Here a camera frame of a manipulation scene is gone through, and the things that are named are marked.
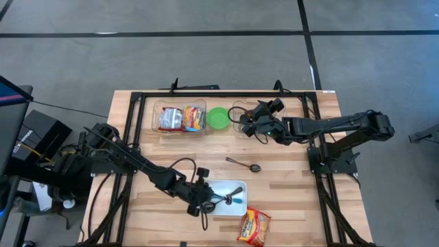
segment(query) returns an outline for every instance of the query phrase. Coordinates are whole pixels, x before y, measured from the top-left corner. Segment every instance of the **gray floor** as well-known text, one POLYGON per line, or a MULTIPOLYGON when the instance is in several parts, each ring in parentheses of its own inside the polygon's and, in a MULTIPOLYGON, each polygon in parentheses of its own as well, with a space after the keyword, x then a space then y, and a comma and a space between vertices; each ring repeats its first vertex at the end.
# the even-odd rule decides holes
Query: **gray floor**
MULTIPOLYGON (((439 29, 439 3, 306 0, 311 30, 439 29)), ((1 33, 300 30, 295 0, 14 0, 1 33)), ((439 152, 408 134, 439 123, 439 36, 314 36, 323 89, 336 90, 342 113, 390 116, 396 135, 367 143, 358 168, 374 241, 383 246, 439 242, 439 152)), ((302 36, 203 38, 4 38, 0 74, 34 86, 36 100, 106 114, 116 89, 180 85, 313 89, 302 36)), ((32 105, 75 131, 98 117, 32 105)), ((83 211, 64 231, 58 216, 31 220, 40 246, 75 243, 83 211)), ((8 236, 2 246, 9 246, 8 236)))

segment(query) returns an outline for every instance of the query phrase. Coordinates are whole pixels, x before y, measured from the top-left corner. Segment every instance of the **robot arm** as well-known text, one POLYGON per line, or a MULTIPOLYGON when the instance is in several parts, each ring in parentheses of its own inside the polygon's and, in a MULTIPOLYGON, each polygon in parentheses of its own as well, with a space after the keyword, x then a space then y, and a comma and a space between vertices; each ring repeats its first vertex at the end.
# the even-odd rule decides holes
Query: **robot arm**
POLYGON ((351 149, 369 140, 386 141, 394 134, 388 116, 373 110, 322 120, 304 117, 282 117, 279 120, 273 116, 284 107, 279 98, 259 103, 239 118, 241 129, 248 137, 255 133, 266 134, 279 144, 290 145, 292 142, 307 143, 319 134, 356 130, 353 136, 343 138, 346 139, 343 149, 351 149))
POLYGON ((178 196, 187 202, 189 204, 188 214, 198 217, 200 209, 197 207, 203 202, 210 202, 213 190, 204 181, 204 178, 209 176, 208 169, 199 167, 197 170, 198 180, 193 183, 192 176, 191 181, 187 182, 186 176, 174 168, 157 166, 143 157, 138 149, 130 148, 119 138, 117 129, 112 126, 97 123, 93 129, 87 130, 89 131, 85 138, 87 146, 111 160, 127 173, 139 170, 148 175, 151 183, 154 183, 157 189, 171 197, 178 196))

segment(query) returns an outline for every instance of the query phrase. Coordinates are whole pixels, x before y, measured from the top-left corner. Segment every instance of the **snack bag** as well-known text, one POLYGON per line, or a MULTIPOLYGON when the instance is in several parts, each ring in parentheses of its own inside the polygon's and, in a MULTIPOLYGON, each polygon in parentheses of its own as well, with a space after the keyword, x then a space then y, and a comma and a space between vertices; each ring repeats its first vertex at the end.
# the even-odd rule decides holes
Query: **snack bag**
POLYGON ((199 131, 204 129, 206 113, 203 109, 195 106, 183 108, 183 126, 186 131, 199 131))
POLYGON ((248 207, 247 214, 242 218, 241 232, 237 240, 253 246, 263 246, 270 219, 270 216, 248 207))
POLYGON ((160 127, 158 130, 173 132, 183 131, 183 114, 178 108, 165 107, 160 114, 160 127))

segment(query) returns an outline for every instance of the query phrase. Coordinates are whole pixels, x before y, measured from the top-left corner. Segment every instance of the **black spoon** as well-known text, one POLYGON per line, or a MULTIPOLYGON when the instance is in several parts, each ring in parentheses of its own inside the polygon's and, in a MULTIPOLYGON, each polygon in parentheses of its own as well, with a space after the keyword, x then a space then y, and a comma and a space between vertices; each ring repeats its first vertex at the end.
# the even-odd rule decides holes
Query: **black spoon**
POLYGON ((246 164, 244 164, 244 163, 240 163, 240 162, 238 162, 238 161, 236 161, 236 160, 234 160, 234 159, 232 159, 232 158, 228 158, 228 157, 226 158, 226 161, 231 162, 231 163, 235 163, 235 164, 239 164, 239 165, 246 166, 246 167, 248 167, 248 169, 250 169, 250 171, 252 171, 252 172, 260 172, 260 171, 262 170, 262 168, 261 168, 259 165, 257 165, 257 164, 246 165, 246 164))
POLYGON ((222 202, 222 201, 226 201, 227 205, 232 204, 232 196, 241 193, 243 191, 242 187, 237 188, 236 190, 234 190, 232 193, 227 194, 226 196, 224 196, 221 200, 217 201, 217 202, 203 202, 202 203, 202 207, 204 207, 204 210, 206 211, 206 213, 212 213, 215 210, 215 207, 217 206, 218 203, 222 202))

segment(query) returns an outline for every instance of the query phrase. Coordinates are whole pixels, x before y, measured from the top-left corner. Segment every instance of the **wooden tabletop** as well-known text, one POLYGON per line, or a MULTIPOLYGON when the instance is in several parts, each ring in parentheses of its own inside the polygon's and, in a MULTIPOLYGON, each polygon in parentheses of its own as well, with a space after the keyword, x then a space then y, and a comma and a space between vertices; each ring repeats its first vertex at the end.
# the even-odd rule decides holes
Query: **wooden tabletop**
MULTIPOLYGON (((340 116, 337 96, 334 92, 316 91, 322 118, 340 116)), ((108 123, 119 129, 125 127, 131 91, 115 91, 108 123)), ((308 145, 292 143, 279 145, 269 140, 262 145, 254 138, 242 138, 232 125, 225 130, 207 128, 204 135, 163 135, 152 129, 152 112, 158 100, 166 102, 191 102, 193 98, 147 98, 141 129, 141 153, 156 165, 167 167, 182 157, 195 159, 198 167, 210 170, 209 179, 242 180, 248 188, 248 206, 272 217, 266 246, 326 246, 322 216, 318 202, 316 182, 309 171, 306 149, 308 145), (259 173, 246 167, 225 161, 231 157, 244 163, 257 163, 259 173)), ((272 98, 258 98, 269 101, 272 98)), ((293 97, 281 98, 286 105, 286 116, 303 117, 301 102, 293 97)), ((207 109, 216 106, 230 108, 234 102, 254 102, 255 98, 205 97, 207 109)), ((134 109, 132 135, 134 134, 137 108, 134 109)), ((344 133, 334 135, 342 138, 344 133)), ((187 162, 174 167, 190 177, 192 165, 187 162)), ((105 175, 97 176, 84 217, 83 228, 87 232, 91 199, 105 175)), ((372 241, 366 213, 358 184, 347 175, 334 175, 340 207, 346 219, 366 241, 372 241)), ((108 212, 114 176, 102 187, 93 209, 92 227, 95 229, 108 212)), ((200 217, 186 214, 187 203, 171 198, 154 188, 145 174, 134 176, 124 246, 178 246, 181 241, 188 246, 246 246, 236 240, 241 217, 209 216, 209 228, 202 230, 200 217)), ((334 240, 336 225, 331 215, 334 240)), ((111 239, 115 241, 117 230, 113 226, 111 239)))

